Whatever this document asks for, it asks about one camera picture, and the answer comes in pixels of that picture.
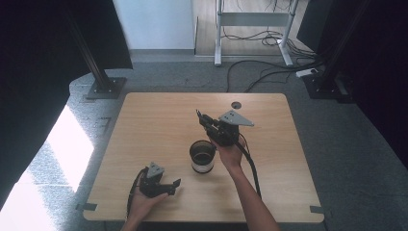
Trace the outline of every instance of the human arm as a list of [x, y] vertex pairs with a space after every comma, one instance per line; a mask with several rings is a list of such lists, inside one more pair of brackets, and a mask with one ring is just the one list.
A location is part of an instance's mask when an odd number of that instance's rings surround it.
[[236, 145], [221, 147], [213, 141], [217, 147], [219, 157], [228, 170], [237, 188], [238, 196], [245, 215], [246, 223], [250, 231], [279, 231], [273, 215], [255, 192], [241, 168], [242, 152]]
[[167, 197], [168, 194], [163, 193], [156, 197], [149, 198], [140, 192], [139, 187], [136, 187], [128, 218], [123, 224], [121, 231], [136, 231], [150, 210]]

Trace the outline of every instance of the black cup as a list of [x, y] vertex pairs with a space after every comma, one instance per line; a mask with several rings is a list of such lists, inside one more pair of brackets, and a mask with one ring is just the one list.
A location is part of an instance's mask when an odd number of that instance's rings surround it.
[[209, 141], [196, 141], [190, 147], [191, 166], [198, 173], [213, 169], [216, 148]]

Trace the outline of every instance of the wooden table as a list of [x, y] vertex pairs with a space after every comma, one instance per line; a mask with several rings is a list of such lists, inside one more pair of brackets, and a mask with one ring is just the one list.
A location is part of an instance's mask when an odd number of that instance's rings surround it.
[[[285, 95], [278, 93], [129, 93], [123, 103], [88, 203], [90, 220], [124, 220], [138, 172], [155, 162], [162, 184], [181, 178], [176, 195], [153, 209], [148, 221], [245, 222], [234, 183], [216, 154], [213, 170], [191, 168], [190, 146], [207, 140], [195, 110], [218, 118], [238, 101], [237, 112], [255, 123], [241, 127], [258, 170], [263, 200], [278, 222], [322, 222], [320, 206]], [[253, 184], [250, 166], [242, 168]]]

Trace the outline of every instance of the white wall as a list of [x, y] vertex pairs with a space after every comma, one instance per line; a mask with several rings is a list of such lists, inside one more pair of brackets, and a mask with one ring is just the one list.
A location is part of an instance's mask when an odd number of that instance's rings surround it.
[[193, 49], [191, 0], [114, 0], [129, 49]]

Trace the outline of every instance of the black curtain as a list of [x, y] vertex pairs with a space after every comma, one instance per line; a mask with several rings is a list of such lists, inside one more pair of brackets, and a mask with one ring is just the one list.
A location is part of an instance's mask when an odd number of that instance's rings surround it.
[[69, 11], [102, 69], [132, 68], [112, 0], [1, 1], [0, 207], [89, 73], [64, 17]]

